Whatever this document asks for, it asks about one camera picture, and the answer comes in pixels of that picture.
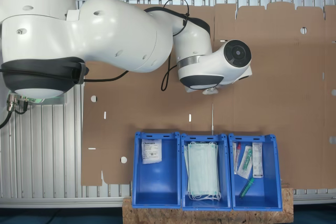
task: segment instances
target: mask ear loop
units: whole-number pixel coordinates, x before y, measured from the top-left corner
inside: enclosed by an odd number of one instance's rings
[[[189,199],[191,200],[197,200],[197,201],[200,201],[200,200],[206,200],[206,199],[209,199],[209,200],[220,200],[222,198],[222,195],[220,192],[218,192],[217,195],[198,195],[198,196],[193,196],[191,195],[190,193],[188,193],[188,196],[189,196]]]

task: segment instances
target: plastic crate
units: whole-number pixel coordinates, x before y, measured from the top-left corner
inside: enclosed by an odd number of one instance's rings
[[[278,147],[274,135],[266,136],[235,136],[230,134],[230,173],[231,173],[231,192],[232,207],[237,211],[282,211],[281,180],[278,158]],[[264,170],[263,178],[255,178],[244,198],[239,194],[247,184],[248,180],[234,174],[234,158],[232,143],[240,142],[242,149],[240,151],[238,165],[240,165],[245,146],[252,146],[252,143],[262,143],[262,168]]]
[[[220,201],[217,200],[201,200],[195,201],[189,199],[187,186],[188,174],[184,159],[184,145],[191,142],[216,142],[218,144],[218,178],[220,193],[222,195]],[[231,210],[231,194],[230,194],[230,177],[229,177],[229,160],[226,135],[213,136],[192,136],[181,135],[181,163],[182,163],[182,209],[190,211],[230,211]]]
[[[141,142],[162,140],[162,161],[142,164]],[[133,208],[181,207],[181,155],[180,134],[135,134],[133,168]]]

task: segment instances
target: hole in cardboard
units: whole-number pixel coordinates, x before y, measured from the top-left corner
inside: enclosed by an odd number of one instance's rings
[[[306,27],[302,27],[300,29],[300,31],[301,31],[302,34],[306,34],[307,33],[307,28]]]
[[[329,143],[336,144],[336,136],[329,137]]]
[[[95,95],[91,96],[91,102],[97,102],[98,99]]]
[[[127,162],[127,158],[126,158],[126,157],[121,157],[120,162],[121,162],[122,164],[126,164],[126,162]]]

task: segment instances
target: cable connector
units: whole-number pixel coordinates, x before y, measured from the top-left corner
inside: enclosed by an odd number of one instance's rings
[[[14,112],[16,106],[16,95],[10,94],[7,98],[7,111]]]
[[[23,111],[22,112],[19,112],[17,110],[15,110],[15,113],[19,114],[19,115],[23,115],[24,113],[27,112],[28,110],[28,99],[26,99],[24,102],[23,102]]]

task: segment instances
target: white label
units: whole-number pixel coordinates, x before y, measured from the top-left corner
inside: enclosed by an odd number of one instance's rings
[[[262,143],[252,143],[253,149],[253,178],[262,178],[263,171],[263,149]]]
[[[162,140],[142,140],[142,163],[153,164],[162,161]]]

